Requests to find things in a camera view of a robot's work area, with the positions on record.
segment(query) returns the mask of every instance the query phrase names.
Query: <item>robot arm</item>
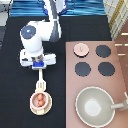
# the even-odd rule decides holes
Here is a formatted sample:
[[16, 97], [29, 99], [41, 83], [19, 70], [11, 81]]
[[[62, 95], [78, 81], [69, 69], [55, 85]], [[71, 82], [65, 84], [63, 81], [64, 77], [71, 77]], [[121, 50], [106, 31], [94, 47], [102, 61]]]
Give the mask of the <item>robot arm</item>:
[[[25, 48], [20, 52], [20, 63], [24, 67], [33, 64], [33, 57], [44, 56], [42, 41], [56, 42], [61, 38], [61, 27], [55, 2], [53, 0], [45, 0], [45, 4], [48, 9], [50, 22], [45, 20], [30, 21], [20, 31], [21, 41]], [[56, 63], [55, 54], [44, 56], [43, 59], [46, 65]]]

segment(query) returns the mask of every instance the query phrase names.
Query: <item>white bowl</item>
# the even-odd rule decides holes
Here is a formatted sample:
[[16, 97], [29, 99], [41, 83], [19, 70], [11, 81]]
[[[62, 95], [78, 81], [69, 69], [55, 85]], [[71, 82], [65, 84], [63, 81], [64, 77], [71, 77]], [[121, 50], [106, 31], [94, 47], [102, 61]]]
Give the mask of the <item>white bowl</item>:
[[95, 128], [108, 125], [114, 118], [115, 109], [112, 97], [99, 87], [87, 87], [76, 98], [76, 111], [79, 118]]

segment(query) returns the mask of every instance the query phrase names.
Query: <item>pink object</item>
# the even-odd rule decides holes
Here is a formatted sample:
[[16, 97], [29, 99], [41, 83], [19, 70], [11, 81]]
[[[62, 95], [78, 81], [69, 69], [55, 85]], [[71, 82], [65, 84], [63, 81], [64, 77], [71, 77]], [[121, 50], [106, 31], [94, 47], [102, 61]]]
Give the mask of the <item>pink object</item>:
[[[37, 96], [39, 94], [43, 94], [43, 97], [44, 97], [43, 99], [45, 101], [45, 104], [42, 107], [38, 107], [38, 99], [37, 99]], [[36, 93], [33, 93], [33, 95], [30, 98], [30, 105], [35, 110], [41, 110], [41, 109], [46, 108], [47, 105], [48, 105], [48, 95], [47, 95], [47, 93], [46, 92], [36, 92]]]

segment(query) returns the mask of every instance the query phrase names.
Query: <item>black circle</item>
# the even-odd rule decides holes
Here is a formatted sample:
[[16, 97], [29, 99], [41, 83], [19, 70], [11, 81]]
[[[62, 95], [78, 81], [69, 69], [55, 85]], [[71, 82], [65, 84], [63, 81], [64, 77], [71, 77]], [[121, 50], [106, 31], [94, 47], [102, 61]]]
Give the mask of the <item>black circle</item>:
[[87, 76], [89, 75], [90, 71], [91, 71], [91, 68], [89, 64], [86, 62], [79, 62], [75, 65], [75, 72], [79, 76], [82, 76], [82, 77]]
[[109, 62], [100, 63], [98, 70], [103, 76], [112, 76], [115, 73], [114, 66]]
[[106, 45], [99, 45], [96, 48], [96, 54], [102, 58], [106, 58], [111, 54], [111, 49]]

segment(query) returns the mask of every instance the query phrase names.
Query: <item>black table surface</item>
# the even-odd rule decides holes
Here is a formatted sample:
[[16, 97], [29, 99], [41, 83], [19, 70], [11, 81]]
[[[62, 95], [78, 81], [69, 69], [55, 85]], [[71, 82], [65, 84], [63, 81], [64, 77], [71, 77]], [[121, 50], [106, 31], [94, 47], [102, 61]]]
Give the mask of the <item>black table surface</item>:
[[44, 116], [34, 115], [29, 108], [29, 100], [35, 91], [38, 71], [20, 66], [19, 52], [23, 48], [20, 29], [29, 21], [40, 21], [44, 18], [48, 19], [10, 17], [7, 20], [0, 50], [0, 128], [66, 128], [65, 43], [111, 41], [107, 16], [60, 17], [61, 39], [56, 43], [42, 43], [44, 52], [57, 55], [57, 63], [43, 71], [47, 83], [46, 91], [53, 98], [53, 106]]

